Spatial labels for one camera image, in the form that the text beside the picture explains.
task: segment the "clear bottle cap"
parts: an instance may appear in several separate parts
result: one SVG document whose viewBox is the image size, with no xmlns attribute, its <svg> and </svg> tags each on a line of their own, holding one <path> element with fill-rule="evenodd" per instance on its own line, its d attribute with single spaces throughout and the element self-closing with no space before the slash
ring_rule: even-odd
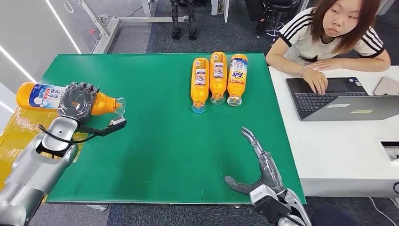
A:
<svg viewBox="0 0 399 226">
<path fill-rule="evenodd" d="M 203 102 L 196 101 L 192 104 L 191 109 L 195 113 L 203 113 L 207 109 L 207 107 Z"/>
<path fill-rule="evenodd" d="M 211 97 L 211 103 L 214 105 L 221 105 L 224 103 L 224 96 L 220 93 L 215 93 Z"/>
<path fill-rule="evenodd" d="M 116 99 L 115 103 L 115 113 L 118 114 L 119 116 L 123 116 L 125 113 L 125 106 L 126 106 L 126 101 L 124 97 L 119 97 Z"/>
<path fill-rule="evenodd" d="M 227 98 L 227 103 L 230 106 L 237 107 L 242 104 L 242 99 L 238 95 L 231 95 L 229 98 Z"/>
</svg>

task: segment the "yellow mat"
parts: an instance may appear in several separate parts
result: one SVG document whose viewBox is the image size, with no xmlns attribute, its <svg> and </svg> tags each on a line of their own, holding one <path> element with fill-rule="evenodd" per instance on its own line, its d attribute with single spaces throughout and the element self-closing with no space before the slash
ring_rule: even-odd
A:
<svg viewBox="0 0 399 226">
<path fill-rule="evenodd" d="M 29 142 L 40 132 L 37 125 L 40 123 L 48 128 L 57 117 L 56 112 L 42 112 L 25 110 L 18 107 L 8 124 L 0 134 L 0 190 L 4 187 L 4 180 L 11 173 L 11 165 L 15 158 L 23 151 Z M 75 133 L 74 140 L 85 139 L 87 133 Z M 79 156 L 83 144 L 79 144 Z"/>
</svg>

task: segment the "detergent bottle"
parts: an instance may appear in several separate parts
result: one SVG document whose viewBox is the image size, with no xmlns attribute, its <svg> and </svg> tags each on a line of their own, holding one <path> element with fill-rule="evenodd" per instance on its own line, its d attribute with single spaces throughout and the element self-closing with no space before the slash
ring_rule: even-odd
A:
<svg viewBox="0 0 399 226">
<path fill-rule="evenodd" d="M 211 103 L 221 105 L 224 103 L 224 92 L 227 88 L 227 59 L 226 54 L 215 52 L 211 56 L 209 87 L 212 92 Z"/>
<path fill-rule="evenodd" d="M 16 93 L 16 103 L 25 109 L 56 112 L 65 90 L 66 87 L 25 82 Z M 124 111 L 125 99 L 123 97 L 115 99 L 98 92 L 90 114 L 117 113 L 123 115 Z"/>
<path fill-rule="evenodd" d="M 197 58 L 192 64 L 191 77 L 191 109 L 195 113 L 202 113 L 207 108 L 205 102 L 209 94 L 209 61 L 206 58 Z"/>
<path fill-rule="evenodd" d="M 227 91 L 229 98 L 227 103 L 233 107 L 242 104 L 241 95 L 245 91 L 245 82 L 247 81 L 248 58 L 243 54 L 235 54 L 231 57 L 229 80 Z"/>
</svg>

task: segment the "laptop keyboard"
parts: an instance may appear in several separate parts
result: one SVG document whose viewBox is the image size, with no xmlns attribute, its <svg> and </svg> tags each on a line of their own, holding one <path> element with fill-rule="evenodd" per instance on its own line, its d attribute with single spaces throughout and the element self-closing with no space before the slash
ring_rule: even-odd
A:
<svg viewBox="0 0 399 226">
<path fill-rule="evenodd" d="M 295 93 L 295 98 L 299 104 L 299 112 L 315 112 L 335 100 L 337 97 L 346 96 L 367 96 L 367 93 L 326 93 L 325 95 L 314 93 Z"/>
</svg>

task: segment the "brown hair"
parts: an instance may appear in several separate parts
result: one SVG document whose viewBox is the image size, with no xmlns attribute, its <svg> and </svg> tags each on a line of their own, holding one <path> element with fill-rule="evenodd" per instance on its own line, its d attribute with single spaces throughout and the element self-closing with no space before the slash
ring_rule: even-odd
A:
<svg viewBox="0 0 399 226">
<path fill-rule="evenodd" d="M 319 0 L 316 3 L 316 7 L 312 11 L 313 21 L 311 25 L 311 35 L 313 43 L 319 41 L 320 36 L 325 34 L 323 28 L 324 15 L 337 1 L 338 0 Z M 345 53 L 354 48 L 370 26 L 374 24 L 380 2 L 381 0 L 363 0 L 359 12 L 358 25 L 349 33 L 340 36 L 341 41 L 333 50 L 334 53 Z"/>
</svg>

